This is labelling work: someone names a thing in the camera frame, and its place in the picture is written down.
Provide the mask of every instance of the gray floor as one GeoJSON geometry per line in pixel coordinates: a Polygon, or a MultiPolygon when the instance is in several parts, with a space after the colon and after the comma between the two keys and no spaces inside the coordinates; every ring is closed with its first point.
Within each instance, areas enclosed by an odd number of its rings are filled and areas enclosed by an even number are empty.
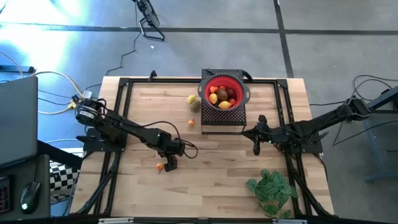
{"type": "MultiPolygon", "coordinates": [[[[134,5],[129,0],[36,0],[23,1],[23,6],[19,5],[21,2],[10,1],[0,14],[0,22],[135,26],[134,5]]],[[[272,0],[153,0],[152,3],[162,27],[277,28],[272,0]]],[[[280,0],[280,5],[288,29],[398,28],[394,10],[397,1],[280,0]]],[[[84,89],[100,83],[108,69],[118,66],[120,55],[132,49],[136,35],[135,32],[55,32],[9,27],[0,30],[0,50],[21,65],[66,73],[84,89]]],[[[109,75],[148,75],[156,70],[160,76],[187,76],[199,75],[202,68],[241,68],[254,77],[286,77],[278,34],[169,32],[166,36],[165,42],[140,37],[137,52],[124,58],[124,68],[109,75]]],[[[398,78],[397,36],[288,35],[287,43],[294,77],[304,78],[311,103],[348,98],[353,91],[351,82],[360,74],[398,78]]],[[[9,64],[4,57],[0,57],[0,63],[9,64]]],[[[0,80],[10,78],[18,76],[0,74],[0,80]]],[[[374,82],[362,87],[361,93],[368,98],[385,90],[374,82]]],[[[55,75],[40,76],[39,88],[67,96],[75,94],[64,78],[55,75]]],[[[55,111],[63,107],[39,102],[39,108],[55,111]]],[[[313,116],[317,116],[333,108],[311,109],[313,116]]],[[[335,213],[345,218],[396,223],[398,181],[364,183],[364,175],[374,172],[366,135],[332,147],[336,128],[330,128],[323,140],[335,213]]],[[[339,139],[361,130],[361,123],[344,124],[339,139]]],[[[74,138],[83,133],[83,126],[75,121],[72,111],[56,116],[39,115],[39,139],[43,141],[74,138]]],[[[54,145],[81,146],[79,142],[54,145]]]]}

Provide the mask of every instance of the checkered cloth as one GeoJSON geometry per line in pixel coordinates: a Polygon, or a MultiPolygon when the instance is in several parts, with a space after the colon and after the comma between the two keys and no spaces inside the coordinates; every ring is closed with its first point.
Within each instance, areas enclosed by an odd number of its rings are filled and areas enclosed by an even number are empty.
{"type": "Polygon", "coordinates": [[[80,170],[63,164],[54,164],[50,167],[50,191],[52,197],[56,200],[69,197],[70,189],[80,170]]]}

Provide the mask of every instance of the red bowl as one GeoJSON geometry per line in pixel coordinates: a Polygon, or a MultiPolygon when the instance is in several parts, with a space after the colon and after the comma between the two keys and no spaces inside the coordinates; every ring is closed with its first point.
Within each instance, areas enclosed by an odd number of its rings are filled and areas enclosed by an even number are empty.
{"type": "Polygon", "coordinates": [[[210,78],[203,80],[198,87],[199,96],[204,99],[210,106],[219,111],[231,111],[238,108],[240,105],[247,103],[250,100],[250,89],[243,84],[243,82],[232,75],[213,75],[210,78]],[[236,103],[228,109],[221,109],[210,103],[209,96],[211,94],[211,86],[225,86],[232,88],[236,93],[236,103]]]}

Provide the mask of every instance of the wooden table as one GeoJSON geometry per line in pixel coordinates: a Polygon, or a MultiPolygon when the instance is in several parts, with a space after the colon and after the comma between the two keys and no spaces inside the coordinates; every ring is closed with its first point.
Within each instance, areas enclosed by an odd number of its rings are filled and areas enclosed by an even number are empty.
{"type": "MultiPolygon", "coordinates": [[[[114,107],[119,78],[104,77],[100,96],[108,101],[108,108],[114,107]]],[[[303,79],[288,79],[288,84],[295,120],[311,119],[303,79]]],[[[252,128],[260,114],[266,116],[270,127],[279,126],[273,87],[265,84],[248,86],[251,99],[246,104],[246,128],[252,128]]],[[[155,165],[165,163],[165,159],[137,138],[129,136],[119,166],[112,216],[265,218],[245,183],[249,179],[260,180],[262,169],[277,170],[287,176],[284,155],[272,145],[262,143],[260,156],[255,156],[253,143],[243,136],[202,135],[200,113],[192,113],[187,103],[187,96],[196,94],[197,84],[134,84],[128,118],[139,124],[170,121],[178,128],[182,139],[191,141],[199,148],[199,155],[196,159],[177,157],[177,170],[159,174],[155,165]],[[195,126],[188,127],[188,120],[192,118],[196,121],[195,126]]],[[[119,114],[123,112],[125,95],[126,91],[119,114]]],[[[168,124],[155,127],[176,135],[168,124]]],[[[187,147],[187,154],[194,153],[187,147]]],[[[81,208],[97,187],[103,157],[103,152],[95,152],[83,162],[72,212],[81,208]]],[[[323,207],[333,213],[321,162],[312,154],[304,154],[303,164],[309,189],[323,207]]],[[[300,190],[298,194],[300,208],[304,212],[300,190]]],[[[107,197],[108,187],[104,191],[101,211],[107,197]]],[[[292,209],[291,199],[284,209],[292,209]]]]}

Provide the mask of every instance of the leaf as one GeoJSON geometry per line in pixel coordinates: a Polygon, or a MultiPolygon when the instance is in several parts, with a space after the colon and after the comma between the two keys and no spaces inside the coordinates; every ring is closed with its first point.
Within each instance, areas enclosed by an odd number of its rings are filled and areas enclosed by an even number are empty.
{"type": "Polygon", "coordinates": [[[276,194],[268,194],[267,200],[276,200],[276,194]]]}
{"type": "Polygon", "coordinates": [[[291,213],[290,210],[286,210],[284,213],[280,214],[279,219],[288,219],[291,213]]]}
{"type": "Polygon", "coordinates": [[[299,196],[297,195],[296,188],[293,186],[290,186],[289,184],[285,184],[280,187],[280,192],[286,195],[291,195],[292,197],[298,198],[299,196]]]}
{"type": "Polygon", "coordinates": [[[265,180],[271,180],[271,175],[269,174],[268,170],[262,170],[261,177],[265,180]]]}
{"type": "Polygon", "coordinates": [[[286,180],[285,177],[280,174],[277,171],[273,171],[271,174],[271,180],[273,181],[273,183],[275,183],[277,186],[283,186],[286,184],[286,180]]]}
{"type": "Polygon", "coordinates": [[[286,194],[283,194],[282,192],[278,192],[276,195],[276,200],[279,202],[278,203],[278,208],[281,209],[284,204],[288,201],[289,196],[286,194]]]}
{"type": "Polygon", "coordinates": [[[259,184],[258,184],[258,186],[259,186],[259,188],[265,188],[266,187],[266,184],[269,182],[269,180],[267,180],[267,179],[262,179],[262,180],[260,180],[260,182],[259,182],[259,184]]]}
{"type": "Polygon", "coordinates": [[[262,188],[262,189],[264,189],[264,192],[266,194],[276,194],[279,190],[278,187],[275,185],[275,183],[273,183],[271,181],[266,183],[264,188],[262,188]]]}
{"type": "Polygon", "coordinates": [[[256,180],[253,180],[253,179],[250,179],[250,180],[248,180],[248,181],[246,182],[246,185],[248,186],[248,189],[249,189],[251,192],[254,192],[254,189],[255,189],[256,186],[257,186],[257,181],[256,181],[256,180]]]}
{"type": "Polygon", "coordinates": [[[255,189],[256,197],[260,202],[265,202],[267,200],[266,193],[259,187],[255,189]]]}
{"type": "Polygon", "coordinates": [[[270,215],[276,215],[279,209],[275,205],[266,205],[264,206],[264,211],[270,215]]]}

